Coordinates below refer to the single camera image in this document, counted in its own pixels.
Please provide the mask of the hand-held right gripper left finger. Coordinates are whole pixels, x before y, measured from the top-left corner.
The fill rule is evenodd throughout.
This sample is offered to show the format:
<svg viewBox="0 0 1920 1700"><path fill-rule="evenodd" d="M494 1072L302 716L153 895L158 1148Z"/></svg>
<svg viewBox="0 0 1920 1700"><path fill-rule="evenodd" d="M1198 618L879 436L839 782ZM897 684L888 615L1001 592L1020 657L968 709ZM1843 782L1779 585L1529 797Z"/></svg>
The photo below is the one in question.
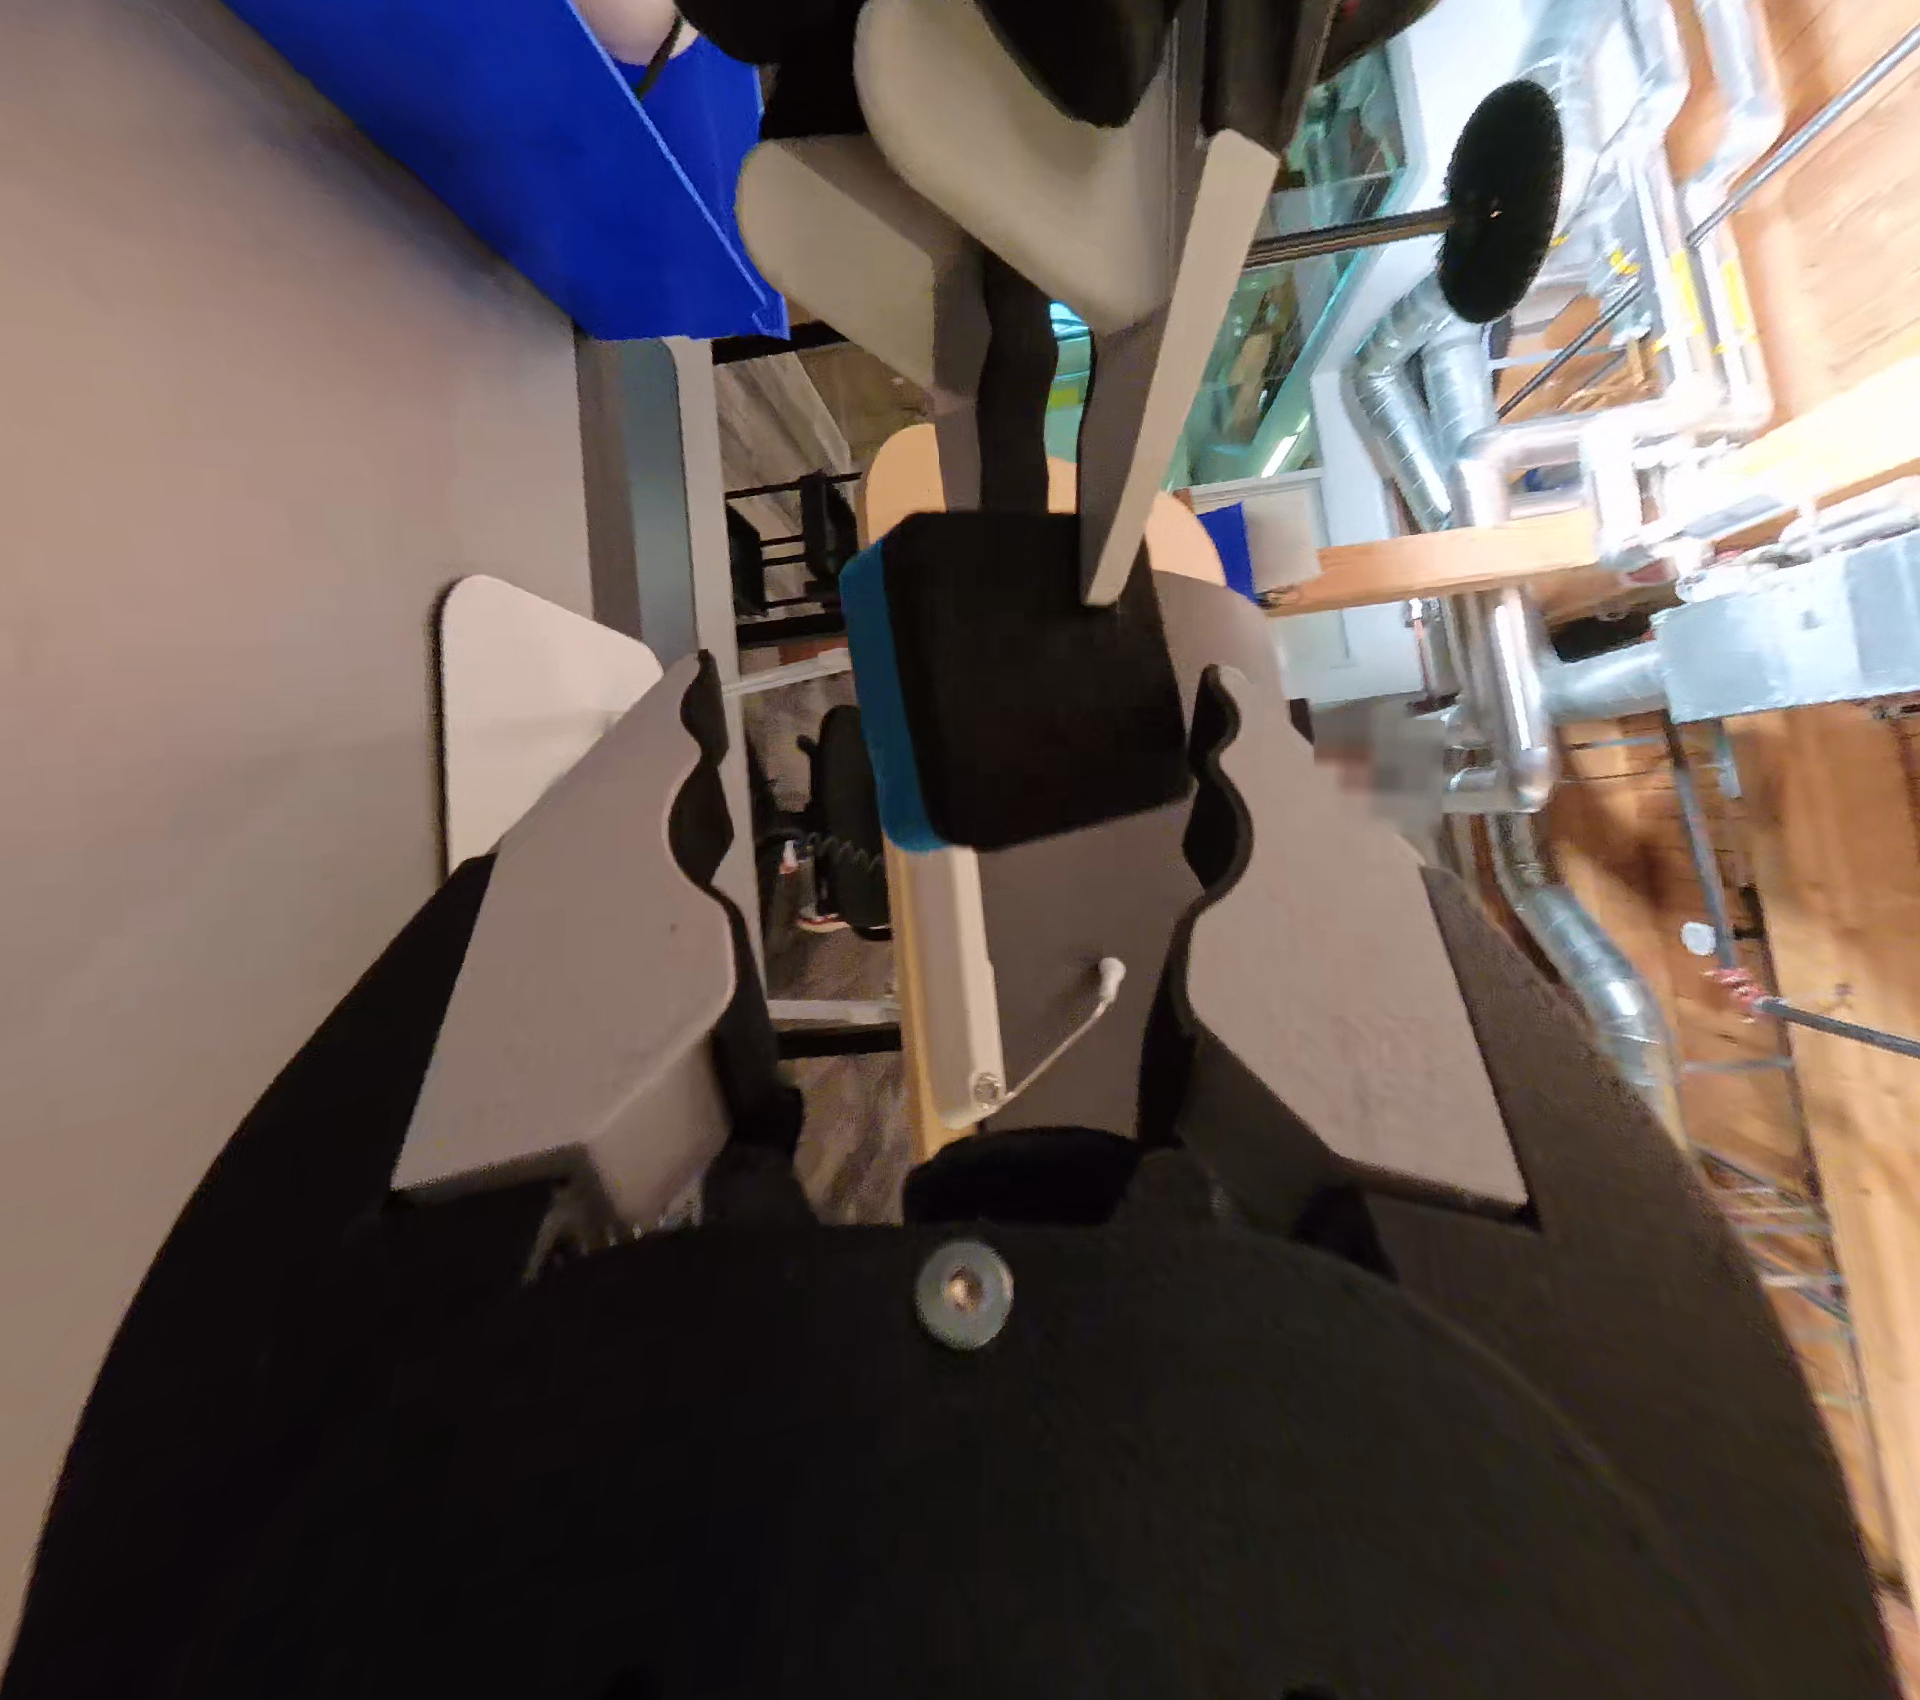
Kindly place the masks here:
<svg viewBox="0 0 1920 1700"><path fill-rule="evenodd" d="M794 1178L735 842L714 656L675 661L503 835L398 1148L393 1187L522 1183L596 1222L661 1222L723 1156Z"/></svg>

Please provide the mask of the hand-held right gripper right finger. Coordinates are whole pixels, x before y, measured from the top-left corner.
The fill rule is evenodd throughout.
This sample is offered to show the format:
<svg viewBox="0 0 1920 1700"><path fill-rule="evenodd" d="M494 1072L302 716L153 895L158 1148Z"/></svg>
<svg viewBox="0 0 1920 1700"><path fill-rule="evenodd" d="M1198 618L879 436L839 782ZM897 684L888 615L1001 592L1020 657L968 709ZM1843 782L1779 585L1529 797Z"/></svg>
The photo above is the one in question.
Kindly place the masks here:
<svg viewBox="0 0 1920 1700"><path fill-rule="evenodd" d="M1188 737L1198 895L1142 1035L1142 1148L1184 1150L1264 1227L1365 1194L1524 1214L1426 863L1266 679L1206 665Z"/></svg>

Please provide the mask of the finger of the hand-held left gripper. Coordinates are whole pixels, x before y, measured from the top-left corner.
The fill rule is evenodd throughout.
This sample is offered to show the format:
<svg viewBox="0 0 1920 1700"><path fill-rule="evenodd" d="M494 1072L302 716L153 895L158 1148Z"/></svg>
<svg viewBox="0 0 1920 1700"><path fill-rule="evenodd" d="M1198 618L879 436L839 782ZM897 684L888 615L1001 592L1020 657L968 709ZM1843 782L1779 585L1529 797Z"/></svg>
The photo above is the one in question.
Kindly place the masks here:
<svg viewBox="0 0 1920 1700"><path fill-rule="evenodd" d="M1045 419L1059 370L1048 294L966 234L932 314L930 399L947 509L1047 513Z"/></svg>
<svg viewBox="0 0 1920 1700"><path fill-rule="evenodd" d="M1076 440L1079 594L1088 608L1114 606L1131 581L1278 170L1259 140L1215 134L1162 303L1096 335Z"/></svg>

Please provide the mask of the blue felt eraser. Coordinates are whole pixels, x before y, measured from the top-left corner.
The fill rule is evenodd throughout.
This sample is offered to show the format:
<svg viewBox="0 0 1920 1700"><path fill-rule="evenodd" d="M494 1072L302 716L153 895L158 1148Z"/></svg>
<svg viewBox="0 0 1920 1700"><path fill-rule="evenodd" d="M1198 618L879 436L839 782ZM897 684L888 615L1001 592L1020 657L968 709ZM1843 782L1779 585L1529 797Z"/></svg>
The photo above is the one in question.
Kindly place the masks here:
<svg viewBox="0 0 1920 1700"><path fill-rule="evenodd" d="M1151 565L1086 604L1070 511L910 511L839 597L895 848L1005 852L1188 799Z"/></svg>

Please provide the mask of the blue plastic bin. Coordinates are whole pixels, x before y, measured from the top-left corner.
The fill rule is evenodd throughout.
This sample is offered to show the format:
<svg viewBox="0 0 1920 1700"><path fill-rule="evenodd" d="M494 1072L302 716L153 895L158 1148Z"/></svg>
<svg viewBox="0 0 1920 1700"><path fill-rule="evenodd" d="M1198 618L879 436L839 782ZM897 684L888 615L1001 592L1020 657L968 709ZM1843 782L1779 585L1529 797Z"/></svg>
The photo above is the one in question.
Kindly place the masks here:
<svg viewBox="0 0 1920 1700"><path fill-rule="evenodd" d="M784 337L735 218L757 71L641 71L572 0L223 0L481 241L607 342Z"/></svg>

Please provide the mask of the wooden board with black mat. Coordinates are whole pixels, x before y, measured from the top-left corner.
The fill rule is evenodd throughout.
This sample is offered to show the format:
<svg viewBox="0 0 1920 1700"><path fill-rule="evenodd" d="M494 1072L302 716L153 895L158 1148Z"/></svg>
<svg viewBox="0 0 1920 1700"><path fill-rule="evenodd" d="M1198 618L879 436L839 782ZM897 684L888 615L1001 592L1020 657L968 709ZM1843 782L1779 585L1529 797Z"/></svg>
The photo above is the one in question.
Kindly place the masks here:
<svg viewBox="0 0 1920 1700"><path fill-rule="evenodd" d="M978 1121L1137 1133L1147 1017L1174 927L1198 895L1184 850L1188 811L1191 799L1176 799L1111 825L977 856L1010 1087L1095 1006L1099 959L1125 962L1106 1017L1055 1072ZM928 1132L915 1077L912 1095L921 1157L962 1137Z"/></svg>

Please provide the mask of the black slanted pole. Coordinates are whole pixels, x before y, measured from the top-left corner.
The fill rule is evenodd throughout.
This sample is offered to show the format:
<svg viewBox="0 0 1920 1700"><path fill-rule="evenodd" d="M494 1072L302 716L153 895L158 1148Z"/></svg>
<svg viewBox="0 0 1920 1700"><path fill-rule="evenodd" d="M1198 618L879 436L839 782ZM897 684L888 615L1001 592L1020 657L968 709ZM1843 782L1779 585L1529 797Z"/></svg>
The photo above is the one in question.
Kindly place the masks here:
<svg viewBox="0 0 1920 1700"><path fill-rule="evenodd" d="M1444 305L1462 321L1488 325L1536 282L1560 220L1565 175L1559 104L1538 80L1506 80L1462 126L1438 206L1264 235L1242 270L1438 239Z"/></svg>

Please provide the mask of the wooden beam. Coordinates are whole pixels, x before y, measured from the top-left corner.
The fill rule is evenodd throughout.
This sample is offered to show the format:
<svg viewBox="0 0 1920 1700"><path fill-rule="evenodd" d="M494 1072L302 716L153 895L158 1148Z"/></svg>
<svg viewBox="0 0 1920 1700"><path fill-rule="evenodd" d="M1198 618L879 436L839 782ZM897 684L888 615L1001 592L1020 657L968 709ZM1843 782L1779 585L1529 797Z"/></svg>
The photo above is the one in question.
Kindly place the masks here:
<svg viewBox="0 0 1920 1700"><path fill-rule="evenodd" d="M1538 511L1488 525L1318 550L1317 571L1261 597L1272 618L1457 597L1584 574L1598 564L1595 511Z"/></svg>

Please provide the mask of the black metal frame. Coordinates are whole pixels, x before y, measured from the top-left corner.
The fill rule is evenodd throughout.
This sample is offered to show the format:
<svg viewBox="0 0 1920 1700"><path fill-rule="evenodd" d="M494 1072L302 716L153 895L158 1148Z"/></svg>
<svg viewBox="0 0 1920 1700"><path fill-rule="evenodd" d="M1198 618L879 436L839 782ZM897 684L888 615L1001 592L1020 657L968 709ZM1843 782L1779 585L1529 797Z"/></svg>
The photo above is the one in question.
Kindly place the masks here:
<svg viewBox="0 0 1920 1700"><path fill-rule="evenodd" d="M843 638L847 615L843 571L861 551L859 522L848 497L853 470L808 470L787 481L735 487L725 493L735 642L742 651L769 651L792 642ZM796 531L764 536L742 511L758 497L792 497ZM769 575L798 567L802 589L773 597Z"/></svg>

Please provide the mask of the bent silver duct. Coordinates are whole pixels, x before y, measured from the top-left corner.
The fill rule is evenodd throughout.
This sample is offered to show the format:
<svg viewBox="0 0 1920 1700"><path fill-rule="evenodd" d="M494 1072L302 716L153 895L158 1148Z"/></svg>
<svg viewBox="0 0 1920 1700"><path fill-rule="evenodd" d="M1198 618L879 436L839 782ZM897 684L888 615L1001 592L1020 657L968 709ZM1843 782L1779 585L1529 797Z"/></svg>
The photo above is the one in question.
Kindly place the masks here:
<svg viewBox="0 0 1920 1700"><path fill-rule="evenodd" d="M1501 422L1481 327L1459 317L1428 273L1368 331L1343 370L1382 477L1426 534L1511 522L1516 475L1572 463L1598 413ZM1472 583L1444 608L1462 694L1487 759L1453 773L1451 813L1536 816L1563 778L1560 721L1666 711L1657 643L1565 661L1520 580Z"/></svg>

